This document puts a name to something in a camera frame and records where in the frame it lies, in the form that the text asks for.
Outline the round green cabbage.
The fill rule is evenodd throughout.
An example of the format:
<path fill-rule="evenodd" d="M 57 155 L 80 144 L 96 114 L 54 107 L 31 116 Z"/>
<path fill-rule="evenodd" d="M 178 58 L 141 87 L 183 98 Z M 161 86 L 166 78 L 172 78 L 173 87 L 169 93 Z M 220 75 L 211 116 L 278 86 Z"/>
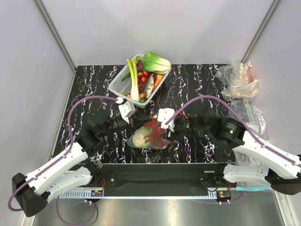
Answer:
<path fill-rule="evenodd" d="M 134 147 L 148 148 L 151 145 L 151 142 L 149 141 L 150 134 L 151 131 L 146 128 L 140 128 L 138 131 L 136 131 L 132 139 Z"/>

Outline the red toy lobster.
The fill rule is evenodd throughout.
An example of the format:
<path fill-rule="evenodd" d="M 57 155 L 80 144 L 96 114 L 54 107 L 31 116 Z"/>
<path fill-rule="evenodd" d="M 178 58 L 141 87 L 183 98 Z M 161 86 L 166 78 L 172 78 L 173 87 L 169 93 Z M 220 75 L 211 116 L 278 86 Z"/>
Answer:
<path fill-rule="evenodd" d="M 167 145 L 170 144 L 170 141 L 165 140 L 162 135 L 166 131 L 165 129 L 161 129 L 158 125 L 158 122 L 156 119 L 151 120 L 150 122 L 146 123 L 144 125 L 146 129 L 151 130 L 151 134 L 149 135 L 149 141 L 150 144 L 157 148 L 157 149 L 162 149 L 165 148 Z"/>

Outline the clear zip bag orange zipper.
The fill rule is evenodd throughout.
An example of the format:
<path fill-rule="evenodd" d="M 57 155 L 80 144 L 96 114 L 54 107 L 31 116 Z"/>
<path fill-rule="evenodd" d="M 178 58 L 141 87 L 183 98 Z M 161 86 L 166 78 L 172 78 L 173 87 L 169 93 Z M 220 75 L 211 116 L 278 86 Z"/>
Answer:
<path fill-rule="evenodd" d="M 127 145 L 131 148 L 165 149 L 171 141 L 163 138 L 165 129 L 161 128 L 157 116 L 151 116 L 143 122 L 127 140 Z"/>

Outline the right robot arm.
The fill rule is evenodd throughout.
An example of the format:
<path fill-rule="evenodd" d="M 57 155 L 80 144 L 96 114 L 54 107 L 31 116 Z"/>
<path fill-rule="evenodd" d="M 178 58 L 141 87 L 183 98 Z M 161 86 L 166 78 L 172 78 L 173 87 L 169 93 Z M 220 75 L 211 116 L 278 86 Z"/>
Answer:
<path fill-rule="evenodd" d="M 256 136 L 246 125 L 233 118 L 205 116 L 169 119 L 168 138 L 206 137 L 237 153 L 259 161 L 259 166 L 239 166 L 220 163 L 208 179 L 218 186 L 239 182 L 269 186 L 273 190 L 295 195 L 301 191 L 301 157 L 287 153 Z"/>

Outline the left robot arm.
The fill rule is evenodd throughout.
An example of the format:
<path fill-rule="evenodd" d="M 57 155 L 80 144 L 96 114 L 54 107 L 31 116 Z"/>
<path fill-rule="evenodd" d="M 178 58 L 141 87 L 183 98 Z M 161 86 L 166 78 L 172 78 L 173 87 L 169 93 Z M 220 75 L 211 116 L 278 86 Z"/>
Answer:
<path fill-rule="evenodd" d="M 87 127 L 64 151 L 38 169 L 12 177 L 12 196 L 27 217 L 41 212 L 55 197 L 79 186 L 97 186 L 102 178 L 89 158 L 98 152 L 105 136 L 120 130 L 137 128 L 134 116 L 115 119 L 101 116 L 89 119 Z"/>

